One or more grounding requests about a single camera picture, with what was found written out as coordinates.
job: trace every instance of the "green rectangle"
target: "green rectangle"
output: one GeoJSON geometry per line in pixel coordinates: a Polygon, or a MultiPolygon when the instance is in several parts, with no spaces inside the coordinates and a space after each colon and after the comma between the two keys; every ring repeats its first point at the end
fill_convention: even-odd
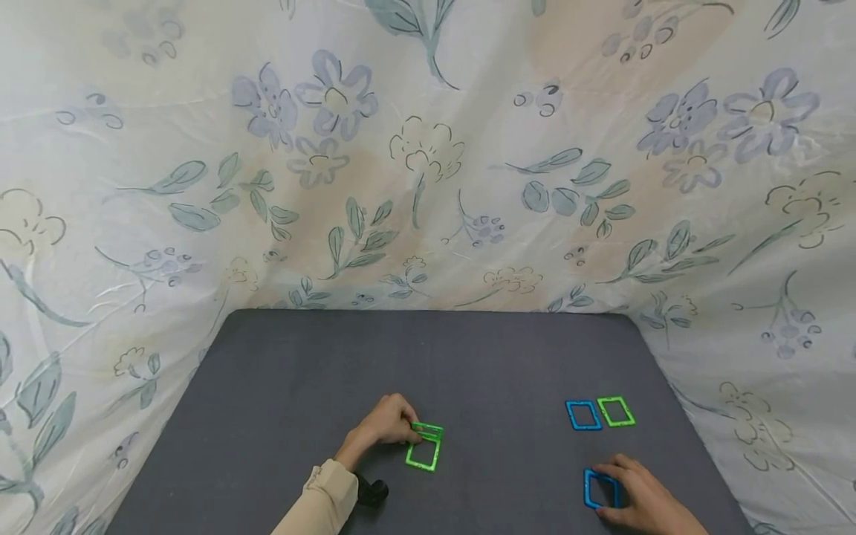
{"type": "Polygon", "coordinates": [[[606,423],[609,427],[627,427],[629,425],[636,425],[636,419],[630,413],[630,409],[627,408],[624,398],[620,395],[613,397],[598,397],[597,405],[600,407],[600,412],[603,413],[603,417],[606,419],[606,423]],[[624,409],[624,414],[626,414],[627,419],[616,422],[610,418],[609,413],[606,411],[607,403],[620,403],[621,408],[624,409]]]}
{"type": "Polygon", "coordinates": [[[410,446],[407,448],[407,458],[404,460],[404,462],[411,467],[418,468],[420,470],[425,470],[427,472],[434,472],[434,470],[437,468],[437,457],[440,456],[440,440],[429,437],[423,438],[426,442],[434,443],[434,458],[431,460],[431,464],[426,465],[425,463],[413,460],[413,444],[410,444],[410,446]]]}

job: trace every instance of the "blue rectangle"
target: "blue rectangle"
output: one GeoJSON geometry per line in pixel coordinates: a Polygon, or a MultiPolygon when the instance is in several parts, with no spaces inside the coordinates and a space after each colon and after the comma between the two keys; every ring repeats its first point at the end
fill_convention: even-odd
{"type": "Polygon", "coordinates": [[[565,408],[568,410],[568,416],[571,419],[571,425],[577,431],[599,431],[603,429],[603,425],[600,423],[600,418],[597,416],[597,411],[594,410],[594,403],[588,400],[577,400],[577,401],[565,401],[565,408]],[[594,418],[594,424],[591,425],[580,425],[577,423],[576,418],[574,418],[574,406],[576,407],[588,407],[591,412],[591,416],[594,418]]]}
{"type": "Polygon", "coordinates": [[[586,506],[592,509],[597,509],[601,507],[619,507],[619,495],[618,495],[618,482],[612,479],[610,476],[603,475],[601,473],[597,473],[594,470],[589,468],[583,474],[583,478],[585,478],[585,483],[583,484],[584,492],[583,492],[583,500],[586,502],[586,506]],[[611,505],[601,505],[600,503],[595,503],[591,499],[591,480],[592,479],[600,479],[601,481],[606,481],[607,483],[612,485],[612,504],[611,505]]]}

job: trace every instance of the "sleeve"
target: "sleeve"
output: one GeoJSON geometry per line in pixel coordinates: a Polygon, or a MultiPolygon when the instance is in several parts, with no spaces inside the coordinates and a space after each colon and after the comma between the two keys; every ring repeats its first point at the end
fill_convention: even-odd
{"type": "Polygon", "coordinates": [[[336,535],[357,503],[357,477],[332,459],[312,469],[303,494],[271,535],[336,535]]]}

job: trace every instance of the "floral fabric backdrop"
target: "floral fabric backdrop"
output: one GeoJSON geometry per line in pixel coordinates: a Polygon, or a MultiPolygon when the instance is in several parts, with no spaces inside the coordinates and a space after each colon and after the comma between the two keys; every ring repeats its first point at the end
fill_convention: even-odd
{"type": "Polygon", "coordinates": [[[242,307],[626,314],[756,533],[856,530],[856,2],[0,18],[0,532],[103,534],[242,307]]]}

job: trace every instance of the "gray table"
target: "gray table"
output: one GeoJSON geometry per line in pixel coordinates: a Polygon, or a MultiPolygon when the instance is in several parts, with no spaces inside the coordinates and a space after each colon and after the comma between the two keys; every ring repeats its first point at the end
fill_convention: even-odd
{"type": "Polygon", "coordinates": [[[711,535],[749,535],[737,503],[635,326],[623,317],[246,310],[223,325],[109,535],[266,535],[378,398],[445,428],[434,473],[380,447],[379,514],[344,533],[612,533],[583,470],[643,461],[711,535]],[[565,400],[622,395],[637,425],[575,431],[565,400]]]}

